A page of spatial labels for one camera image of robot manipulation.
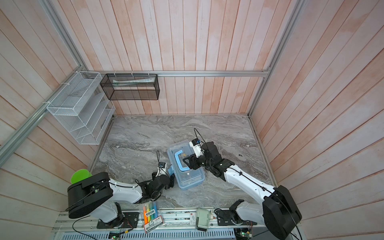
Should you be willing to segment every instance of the green cup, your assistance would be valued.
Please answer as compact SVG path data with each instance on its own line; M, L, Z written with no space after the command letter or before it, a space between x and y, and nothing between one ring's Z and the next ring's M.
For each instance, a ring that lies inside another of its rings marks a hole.
M77 170L71 177L71 183L74 184L80 182L81 180L89 178L90 176L92 176L92 174L87 169Z

